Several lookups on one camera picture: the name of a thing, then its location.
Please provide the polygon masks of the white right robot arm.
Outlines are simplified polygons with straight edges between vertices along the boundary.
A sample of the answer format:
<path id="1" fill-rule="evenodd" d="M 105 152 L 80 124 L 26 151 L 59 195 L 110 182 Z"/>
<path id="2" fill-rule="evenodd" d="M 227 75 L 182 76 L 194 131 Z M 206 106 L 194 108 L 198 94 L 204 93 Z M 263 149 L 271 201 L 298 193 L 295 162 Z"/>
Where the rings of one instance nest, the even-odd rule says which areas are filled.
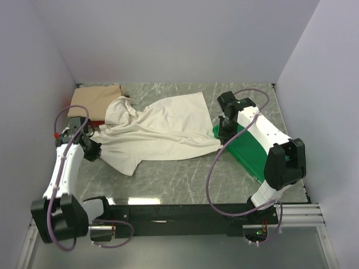
<path id="1" fill-rule="evenodd" d="M 266 217 L 265 209 L 279 200 L 282 194 L 306 176 L 306 154 L 304 142 L 281 132 L 263 114 L 251 99 L 236 99 L 228 91 L 217 98 L 224 113 L 220 118 L 218 136 L 222 144 L 220 152 L 248 132 L 266 153 L 264 181 L 250 197 L 250 207 L 245 212 L 228 217 L 246 216 L 254 224 Z"/>

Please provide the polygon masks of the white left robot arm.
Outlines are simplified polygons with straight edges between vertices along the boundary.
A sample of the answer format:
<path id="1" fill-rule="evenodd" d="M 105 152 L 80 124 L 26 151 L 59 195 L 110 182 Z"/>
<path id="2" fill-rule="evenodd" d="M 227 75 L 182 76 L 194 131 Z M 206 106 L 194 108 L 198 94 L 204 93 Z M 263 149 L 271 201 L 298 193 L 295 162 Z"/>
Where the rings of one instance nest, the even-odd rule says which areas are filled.
<path id="1" fill-rule="evenodd" d="M 101 143 L 84 132 L 67 129 L 56 134 L 56 164 L 43 196 L 32 201 L 30 212 L 42 241 L 46 244 L 74 239 L 88 233 L 89 224 L 106 225 L 112 211 L 106 197 L 79 202 L 75 197 L 76 181 L 83 159 L 95 161 L 101 154 Z"/>

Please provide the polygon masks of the white t shirt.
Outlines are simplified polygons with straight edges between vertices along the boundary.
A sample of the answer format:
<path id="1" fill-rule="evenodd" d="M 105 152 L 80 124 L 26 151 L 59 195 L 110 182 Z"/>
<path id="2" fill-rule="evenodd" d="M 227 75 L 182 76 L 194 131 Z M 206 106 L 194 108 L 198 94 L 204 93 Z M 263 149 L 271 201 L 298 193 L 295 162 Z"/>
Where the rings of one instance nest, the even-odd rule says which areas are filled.
<path id="1" fill-rule="evenodd" d="M 101 159 L 122 174 L 132 176 L 142 161 L 186 160 L 221 148 L 201 92 L 160 99 L 143 111 L 132 102 L 114 100 L 91 138 L 101 143 Z"/>

